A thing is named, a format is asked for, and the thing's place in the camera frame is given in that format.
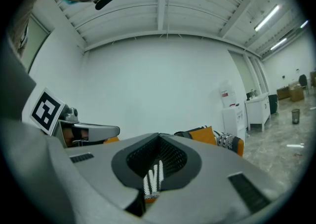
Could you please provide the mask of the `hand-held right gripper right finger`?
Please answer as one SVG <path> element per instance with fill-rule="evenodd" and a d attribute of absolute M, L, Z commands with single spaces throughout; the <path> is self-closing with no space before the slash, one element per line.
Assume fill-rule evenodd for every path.
<path fill-rule="evenodd" d="M 154 224 L 256 224 L 272 209 L 282 186 L 231 150 L 167 136 L 201 157 L 201 169 L 184 188 L 161 192 L 148 210 Z"/>

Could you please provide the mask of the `white roller blind window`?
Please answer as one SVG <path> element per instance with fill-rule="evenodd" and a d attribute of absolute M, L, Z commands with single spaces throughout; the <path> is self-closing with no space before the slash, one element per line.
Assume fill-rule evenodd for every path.
<path fill-rule="evenodd" d="M 256 90 L 254 79 L 244 57 L 232 51 L 229 51 L 229 53 L 239 71 L 246 93 L 250 93 L 251 90 Z"/>
<path fill-rule="evenodd" d="M 27 41 L 21 59 L 27 73 L 30 72 L 35 57 L 49 34 L 50 31 L 31 15 L 27 26 Z"/>

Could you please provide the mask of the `white floor appliance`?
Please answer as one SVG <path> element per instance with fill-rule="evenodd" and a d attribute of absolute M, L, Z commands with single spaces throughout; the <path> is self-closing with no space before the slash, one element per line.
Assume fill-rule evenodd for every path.
<path fill-rule="evenodd" d="M 246 124 L 243 108 L 240 105 L 224 108 L 222 115 L 225 132 L 235 135 L 245 142 Z"/>

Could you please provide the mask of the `black office chair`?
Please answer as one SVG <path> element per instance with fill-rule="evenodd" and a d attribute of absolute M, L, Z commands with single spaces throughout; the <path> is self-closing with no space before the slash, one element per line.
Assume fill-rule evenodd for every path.
<path fill-rule="evenodd" d="M 301 85 L 301 87 L 303 89 L 306 90 L 306 93 L 308 94 L 309 93 L 309 90 L 308 90 L 308 81 L 307 81 L 307 77 L 305 75 L 300 75 L 299 76 L 299 84 Z"/>

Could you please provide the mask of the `brown cardboard box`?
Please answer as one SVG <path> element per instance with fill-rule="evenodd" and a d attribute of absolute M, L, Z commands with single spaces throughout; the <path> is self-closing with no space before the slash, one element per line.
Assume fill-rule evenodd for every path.
<path fill-rule="evenodd" d="M 299 83 L 289 85 L 289 96 L 292 102 L 301 101 L 304 99 L 303 88 Z"/>
<path fill-rule="evenodd" d="M 289 92 L 288 86 L 277 89 L 276 93 L 277 93 L 278 100 L 283 100 L 283 99 L 287 99 L 290 97 L 290 92 Z"/>

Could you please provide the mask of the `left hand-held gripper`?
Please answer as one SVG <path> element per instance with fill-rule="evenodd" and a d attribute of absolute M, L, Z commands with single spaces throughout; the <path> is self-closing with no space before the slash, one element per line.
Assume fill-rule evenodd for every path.
<path fill-rule="evenodd" d="M 30 118 L 45 134 L 58 138 L 64 148 L 104 141 L 120 134 L 118 126 L 79 123 L 77 109 L 70 108 L 47 88 L 40 94 Z"/>

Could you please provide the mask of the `black box-shaped bin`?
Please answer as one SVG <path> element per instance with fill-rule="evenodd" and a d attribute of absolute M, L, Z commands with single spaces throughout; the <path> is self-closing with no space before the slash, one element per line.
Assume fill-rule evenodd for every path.
<path fill-rule="evenodd" d="M 277 94 L 271 94 L 268 98 L 270 104 L 270 114 L 275 114 L 278 109 L 278 96 Z"/>

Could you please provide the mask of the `black white patterned sofa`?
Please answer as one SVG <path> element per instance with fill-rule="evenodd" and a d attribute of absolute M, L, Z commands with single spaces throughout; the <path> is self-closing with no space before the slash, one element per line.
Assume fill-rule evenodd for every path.
<path fill-rule="evenodd" d="M 213 133 L 216 142 L 217 137 L 224 134 L 224 132 L 215 130 L 213 130 Z M 238 138 L 238 147 L 235 153 L 242 157 L 243 151 L 244 141 Z M 157 158 L 143 179 L 143 192 L 145 203 L 153 203 L 158 198 L 160 192 L 160 184 L 163 181 L 164 177 L 166 177 L 166 175 L 163 171 L 163 162 L 160 158 Z"/>

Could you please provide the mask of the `white cabinet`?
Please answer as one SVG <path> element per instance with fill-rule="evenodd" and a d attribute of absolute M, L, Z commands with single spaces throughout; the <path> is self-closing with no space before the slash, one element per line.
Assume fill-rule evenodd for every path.
<path fill-rule="evenodd" d="M 251 124 L 261 124 L 262 132 L 265 131 L 265 123 L 271 117 L 269 94 L 263 93 L 253 99 L 245 101 L 248 130 Z"/>

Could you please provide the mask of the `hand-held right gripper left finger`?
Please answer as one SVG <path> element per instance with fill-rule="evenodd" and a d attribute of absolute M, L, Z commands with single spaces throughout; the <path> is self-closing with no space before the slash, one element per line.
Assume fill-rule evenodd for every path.
<path fill-rule="evenodd" d="M 157 224 L 140 192 L 124 186 L 111 161 L 145 135 L 121 142 L 64 149 L 55 137 L 7 123 L 7 162 L 19 186 L 53 224 Z"/>

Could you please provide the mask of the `person's grey-brown shirt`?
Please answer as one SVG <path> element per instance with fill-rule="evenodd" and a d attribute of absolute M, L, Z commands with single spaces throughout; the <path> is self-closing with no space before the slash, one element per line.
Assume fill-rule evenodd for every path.
<path fill-rule="evenodd" d="M 31 16 L 30 9 L 17 11 L 8 26 L 8 35 L 17 54 L 21 57 L 27 42 L 28 22 Z"/>

